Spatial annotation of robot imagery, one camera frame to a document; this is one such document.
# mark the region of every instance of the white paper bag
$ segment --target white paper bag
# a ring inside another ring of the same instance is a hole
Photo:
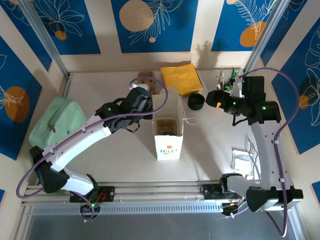
[[[178,160],[184,138],[184,114],[181,97],[174,88],[168,87],[169,96],[164,108],[153,114],[152,128],[157,160]],[[159,108],[166,95],[152,96],[153,109]],[[176,135],[157,135],[157,120],[176,120]]]

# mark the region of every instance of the mint green bag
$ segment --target mint green bag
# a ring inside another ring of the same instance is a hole
[[[43,149],[62,140],[86,121],[84,112],[75,101],[57,96],[36,123],[29,142],[33,147]]]

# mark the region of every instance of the white table surface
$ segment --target white table surface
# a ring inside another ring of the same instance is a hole
[[[74,73],[67,97],[78,102],[87,117],[102,104],[124,98],[136,71]],[[204,97],[217,85],[218,70],[199,70]],[[155,76],[162,79],[161,73]],[[157,161],[151,121],[142,120],[135,133],[119,130],[92,145],[68,168],[91,174],[97,182],[152,182],[218,180],[222,173],[231,173],[232,148],[243,149],[245,136],[254,141],[251,128],[244,122],[232,127],[233,116],[206,103],[199,111],[188,108],[187,118],[198,118],[199,124],[184,123],[180,160]]]

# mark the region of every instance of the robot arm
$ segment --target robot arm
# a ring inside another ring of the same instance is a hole
[[[65,137],[52,146],[40,149],[33,147],[29,152],[33,159],[33,164],[37,163],[43,156],[51,155],[42,162],[36,169],[36,175],[46,193],[54,193],[58,190],[76,192],[87,198],[94,198],[99,189],[94,178],[87,174],[81,175],[70,171],[66,165],[77,155],[89,148],[101,139],[107,138],[119,129],[127,129],[128,126],[136,123],[137,129],[140,127],[139,120],[142,116],[125,116],[111,119],[86,131],[86,127],[107,117],[127,114],[127,113],[146,113],[152,110],[151,94],[141,88],[133,88],[126,98],[116,99],[114,102],[105,103],[96,110],[96,113],[78,130]],[[55,146],[60,143],[65,144],[54,151]]]
[[[291,208],[302,201],[303,193],[302,190],[294,188],[290,178],[281,137],[279,136],[277,142],[274,142],[275,134],[281,127],[279,106],[275,101],[266,101],[262,76],[246,76],[241,84],[241,94],[231,96],[228,92],[214,90],[208,93],[206,102],[212,107],[222,108],[234,118],[239,115],[247,117],[259,152],[261,180],[256,184],[254,180],[246,180],[239,174],[225,174],[221,181],[225,184],[221,187],[224,191],[232,191],[245,197],[252,212],[281,211],[284,206],[282,194],[284,181],[288,208]],[[274,144],[277,144],[279,149],[283,178],[280,178]]]

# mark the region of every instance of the yellow cloth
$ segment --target yellow cloth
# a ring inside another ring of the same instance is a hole
[[[180,96],[203,89],[192,63],[183,66],[162,67],[161,73],[165,86],[175,88]]]

